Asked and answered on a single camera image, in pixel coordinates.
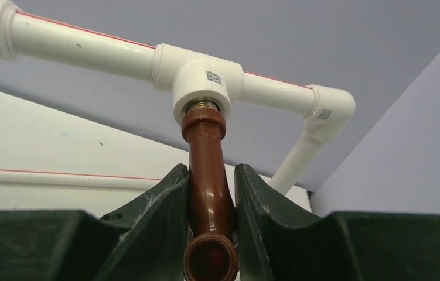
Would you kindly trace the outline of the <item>red-brown water faucet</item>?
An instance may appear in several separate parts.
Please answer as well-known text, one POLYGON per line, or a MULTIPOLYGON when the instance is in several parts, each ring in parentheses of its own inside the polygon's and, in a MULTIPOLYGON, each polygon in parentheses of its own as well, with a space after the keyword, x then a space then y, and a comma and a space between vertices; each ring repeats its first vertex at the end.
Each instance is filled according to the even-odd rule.
POLYGON ((188 220, 193 238, 183 257, 186 280, 234 280, 236 209, 231 198, 221 142, 226 123, 212 101, 194 102, 181 123, 189 145, 188 220))

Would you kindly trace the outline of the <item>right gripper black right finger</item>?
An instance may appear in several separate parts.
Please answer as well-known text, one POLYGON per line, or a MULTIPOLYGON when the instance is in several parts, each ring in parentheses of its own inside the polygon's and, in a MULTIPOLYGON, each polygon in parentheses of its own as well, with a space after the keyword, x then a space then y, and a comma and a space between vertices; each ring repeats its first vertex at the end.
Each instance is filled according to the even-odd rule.
POLYGON ((234 182, 241 280, 440 280, 440 215, 319 217, 249 165, 234 182))

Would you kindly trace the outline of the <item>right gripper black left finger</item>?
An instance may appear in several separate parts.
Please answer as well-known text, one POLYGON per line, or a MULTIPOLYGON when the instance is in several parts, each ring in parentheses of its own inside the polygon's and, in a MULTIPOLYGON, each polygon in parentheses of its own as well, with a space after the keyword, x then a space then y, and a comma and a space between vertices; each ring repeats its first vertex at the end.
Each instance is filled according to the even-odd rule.
POLYGON ((0 280, 183 280, 189 171, 96 218, 82 210, 0 211, 0 280))

